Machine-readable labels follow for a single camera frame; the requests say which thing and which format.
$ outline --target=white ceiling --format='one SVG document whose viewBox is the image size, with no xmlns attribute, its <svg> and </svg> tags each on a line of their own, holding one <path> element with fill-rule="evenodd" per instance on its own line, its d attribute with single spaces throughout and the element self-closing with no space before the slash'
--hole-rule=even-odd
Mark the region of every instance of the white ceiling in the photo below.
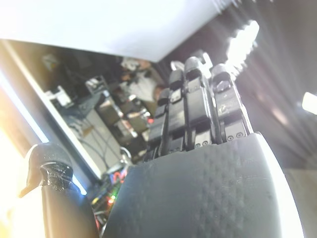
<svg viewBox="0 0 317 238">
<path fill-rule="evenodd" d="M 0 0 L 0 38 L 159 61 L 231 0 Z"/>
</svg>

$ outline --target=person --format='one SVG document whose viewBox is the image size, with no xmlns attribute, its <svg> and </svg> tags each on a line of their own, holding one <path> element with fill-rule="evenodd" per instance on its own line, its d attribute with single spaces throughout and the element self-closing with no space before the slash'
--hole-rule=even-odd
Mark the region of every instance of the person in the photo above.
<svg viewBox="0 0 317 238">
<path fill-rule="evenodd" d="M 121 88 L 130 95 L 147 102 L 156 102 L 164 89 L 154 80 L 151 63 L 143 59 L 124 57 Z"/>
</svg>

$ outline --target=textured gray panel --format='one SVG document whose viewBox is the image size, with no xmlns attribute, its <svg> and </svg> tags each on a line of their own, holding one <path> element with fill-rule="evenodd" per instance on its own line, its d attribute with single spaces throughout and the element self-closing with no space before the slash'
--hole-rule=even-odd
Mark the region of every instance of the textured gray panel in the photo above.
<svg viewBox="0 0 317 238">
<path fill-rule="evenodd" d="M 104 237 L 282 237 L 281 224 L 287 225 L 287 221 L 282 222 L 275 189 L 281 180 L 273 180 L 269 164 L 275 158 L 267 148 L 262 136 L 251 134 L 132 168 Z M 283 176 L 278 163 L 276 168 Z M 291 193 L 285 193 L 283 201 L 289 199 Z"/>
</svg>

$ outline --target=blue light strip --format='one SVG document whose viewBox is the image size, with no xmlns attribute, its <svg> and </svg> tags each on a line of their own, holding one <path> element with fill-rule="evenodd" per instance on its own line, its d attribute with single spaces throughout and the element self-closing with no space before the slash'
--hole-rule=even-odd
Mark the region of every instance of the blue light strip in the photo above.
<svg viewBox="0 0 317 238">
<path fill-rule="evenodd" d="M 39 127 L 39 125 L 36 123 L 36 121 L 33 119 L 31 114 L 28 112 L 26 107 L 23 105 L 19 97 L 16 95 L 15 91 L 9 84 L 8 80 L 6 79 L 5 75 L 2 71 L 0 71 L 0 85 L 5 90 L 9 98 L 12 100 L 12 102 L 15 104 L 16 108 L 19 110 L 19 112 L 22 114 L 22 116 L 25 118 L 25 120 L 28 122 L 28 124 L 31 126 L 33 131 L 36 133 L 38 138 L 43 143 L 47 143 L 49 140 Z M 82 195 L 86 195 L 87 192 L 84 189 L 84 187 L 81 185 L 81 183 L 78 181 L 78 179 L 73 175 L 73 182 L 75 185 L 77 185 L 80 189 L 80 192 Z"/>
</svg>

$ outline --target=dark ceiling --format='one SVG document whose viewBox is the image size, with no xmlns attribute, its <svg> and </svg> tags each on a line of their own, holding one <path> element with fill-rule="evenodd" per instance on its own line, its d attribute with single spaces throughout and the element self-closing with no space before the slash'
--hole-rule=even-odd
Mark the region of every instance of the dark ceiling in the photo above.
<svg viewBox="0 0 317 238">
<path fill-rule="evenodd" d="M 254 130 L 264 135 L 283 168 L 317 168 L 317 116 L 301 107 L 306 91 L 317 92 L 316 12 L 313 0 L 246 0 L 165 58 L 184 61 L 201 48 L 214 64 L 223 62 L 234 30 L 256 20 L 258 47 L 249 55 L 237 86 Z"/>
</svg>

